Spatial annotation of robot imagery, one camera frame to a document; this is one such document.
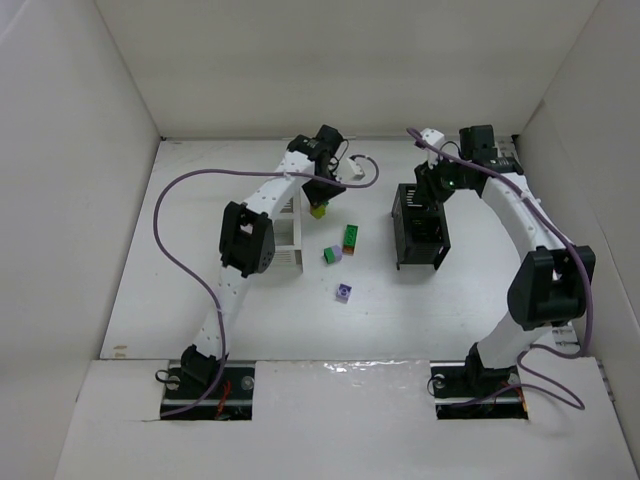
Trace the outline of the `long green lego brick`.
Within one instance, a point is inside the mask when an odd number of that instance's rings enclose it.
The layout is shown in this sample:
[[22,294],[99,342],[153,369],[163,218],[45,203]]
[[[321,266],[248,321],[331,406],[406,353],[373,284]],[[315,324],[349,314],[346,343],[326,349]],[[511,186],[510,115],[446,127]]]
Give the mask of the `long green lego brick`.
[[347,224],[345,228],[343,247],[348,249],[354,249],[357,241],[358,226]]

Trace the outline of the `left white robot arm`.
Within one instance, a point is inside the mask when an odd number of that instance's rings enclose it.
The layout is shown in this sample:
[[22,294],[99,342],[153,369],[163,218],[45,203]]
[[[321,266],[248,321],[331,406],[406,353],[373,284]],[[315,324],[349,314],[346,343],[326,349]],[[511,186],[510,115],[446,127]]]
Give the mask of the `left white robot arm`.
[[230,352],[231,331],[252,276],[264,272],[274,259],[274,220],[285,204],[302,190],[310,205],[317,208],[346,191],[330,168],[343,141],[338,130],[328,125],[321,126],[313,137],[295,137],[287,145],[276,176],[243,202],[231,201],[225,207],[218,300],[181,356],[181,371],[186,377],[203,386],[214,382]]

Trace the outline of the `yellow-green lego brick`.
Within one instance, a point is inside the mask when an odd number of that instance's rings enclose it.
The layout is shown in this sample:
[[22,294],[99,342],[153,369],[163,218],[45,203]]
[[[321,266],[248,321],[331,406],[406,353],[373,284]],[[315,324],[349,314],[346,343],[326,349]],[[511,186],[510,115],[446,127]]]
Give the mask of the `yellow-green lego brick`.
[[327,202],[324,202],[318,205],[311,205],[310,214],[316,219],[321,219],[326,215],[327,207],[328,207]]

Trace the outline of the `black two-cell container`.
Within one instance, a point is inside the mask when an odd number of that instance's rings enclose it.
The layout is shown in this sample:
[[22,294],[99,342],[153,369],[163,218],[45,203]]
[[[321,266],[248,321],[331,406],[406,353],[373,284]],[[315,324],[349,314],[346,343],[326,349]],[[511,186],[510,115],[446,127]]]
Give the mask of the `black two-cell container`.
[[438,270],[451,243],[443,205],[428,206],[415,200],[416,185],[401,183],[396,190],[393,219],[396,268],[432,265]]

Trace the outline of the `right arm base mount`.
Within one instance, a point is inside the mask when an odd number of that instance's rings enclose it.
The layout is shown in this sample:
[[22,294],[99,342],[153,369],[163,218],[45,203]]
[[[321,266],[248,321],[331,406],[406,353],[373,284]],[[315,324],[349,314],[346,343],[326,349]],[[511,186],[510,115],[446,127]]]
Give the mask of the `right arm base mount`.
[[429,393],[438,420],[527,420],[515,366],[472,379],[464,361],[432,361]]

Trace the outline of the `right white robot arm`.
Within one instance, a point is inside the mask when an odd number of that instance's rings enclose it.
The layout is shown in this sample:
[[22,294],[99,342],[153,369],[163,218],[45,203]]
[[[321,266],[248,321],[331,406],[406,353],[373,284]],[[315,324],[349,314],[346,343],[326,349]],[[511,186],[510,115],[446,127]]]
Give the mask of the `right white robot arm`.
[[503,156],[490,125],[460,130],[459,153],[444,151],[444,134],[408,129],[427,159],[414,170],[417,195],[429,206],[443,205],[455,192],[470,190],[494,212],[519,255],[520,267],[507,291],[507,312],[492,332],[469,350],[457,374],[471,404],[503,393],[498,383],[540,348],[554,327],[582,318],[588,350],[594,327],[592,279],[596,256],[578,246],[552,222],[529,188],[520,163]]

